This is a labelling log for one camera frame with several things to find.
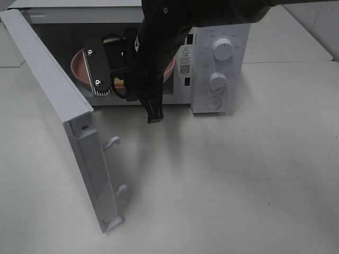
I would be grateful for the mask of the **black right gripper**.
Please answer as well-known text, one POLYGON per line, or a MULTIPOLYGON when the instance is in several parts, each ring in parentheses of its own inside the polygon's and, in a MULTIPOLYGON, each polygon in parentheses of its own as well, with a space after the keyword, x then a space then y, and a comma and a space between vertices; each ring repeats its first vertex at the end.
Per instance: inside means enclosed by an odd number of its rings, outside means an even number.
POLYGON ((163 83, 151 76, 148 67, 138 57, 137 47, 138 30, 127 27, 123 31, 125 46, 123 51, 124 67, 110 70, 103 43, 96 37, 90 37, 84 42, 84 61, 89 77, 92 93, 95 96, 107 96, 110 90, 121 99, 136 101, 147 112, 148 124, 158 123, 164 118, 163 83), (119 93, 111 85, 112 75, 123 74, 126 93, 119 93))

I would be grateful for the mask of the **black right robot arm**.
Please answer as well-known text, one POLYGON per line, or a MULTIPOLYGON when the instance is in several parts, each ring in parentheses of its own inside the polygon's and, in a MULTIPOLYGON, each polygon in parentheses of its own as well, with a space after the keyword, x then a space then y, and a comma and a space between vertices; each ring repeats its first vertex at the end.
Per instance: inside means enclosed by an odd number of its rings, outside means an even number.
POLYGON ((260 21, 279 1, 142 1, 139 28, 125 28, 123 36, 105 43, 89 38, 84 62, 92 93, 116 92, 114 79, 123 80, 120 98, 139 101, 148 122, 160 122, 166 67, 193 27, 250 24, 260 21))

